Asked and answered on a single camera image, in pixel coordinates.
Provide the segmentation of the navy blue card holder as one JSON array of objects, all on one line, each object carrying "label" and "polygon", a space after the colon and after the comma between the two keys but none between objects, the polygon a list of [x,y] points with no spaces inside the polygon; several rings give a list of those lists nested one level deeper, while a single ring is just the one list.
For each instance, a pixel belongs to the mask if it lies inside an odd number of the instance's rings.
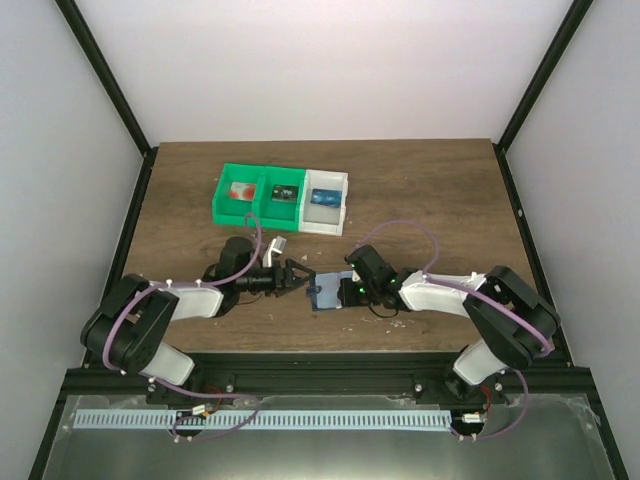
[{"label": "navy blue card holder", "polygon": [[338,289],[342,278],[351,278],[351,270],[322,273],[315,276],[315,293],[307,295],[313,311],[342,309]]}]

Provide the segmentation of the red white card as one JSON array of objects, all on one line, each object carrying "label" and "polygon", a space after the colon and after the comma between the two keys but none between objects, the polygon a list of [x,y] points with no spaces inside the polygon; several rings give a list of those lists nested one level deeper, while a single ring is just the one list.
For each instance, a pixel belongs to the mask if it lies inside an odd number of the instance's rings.
[{"label": "red white card", "polygon": [[252,202],[255,198],[256,187],[255,183],[232,182],[228,194],[233,200]]}]

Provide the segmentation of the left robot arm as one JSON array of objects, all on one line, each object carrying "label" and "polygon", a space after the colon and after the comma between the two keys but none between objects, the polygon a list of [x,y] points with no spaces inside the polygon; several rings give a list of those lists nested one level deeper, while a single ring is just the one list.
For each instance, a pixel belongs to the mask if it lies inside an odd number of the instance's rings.
[{"label": "left robot arm", "polygon": [[261,253],[256,242],[232,237],[219,260],[192,283],[152,282],[129,274],[87,321],[80,342],[109,369],[181,387],[196,364],[164,342],[171,323],[220,317],[237,306],[245,293],[281,297],[315,279],[314,270],[292,259],[275,258],[284,243],[284,238],[276,237]]}]

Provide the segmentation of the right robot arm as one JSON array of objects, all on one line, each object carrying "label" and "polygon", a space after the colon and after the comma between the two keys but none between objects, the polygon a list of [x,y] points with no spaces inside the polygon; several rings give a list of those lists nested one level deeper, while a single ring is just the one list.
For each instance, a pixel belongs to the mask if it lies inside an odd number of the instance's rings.
[{"label": "right robot arm", "polygon": [[396,313],[440,312],[471,320],[480,339],[461,350],[443,379],[456,399],[465,399],[496,373],[529,368],[553,350],[558,313],[506,266],[467,276],[397,271],[371,245],[356,248],[345,262],[353,272],[338,289],[345,308],[382,306]]}]

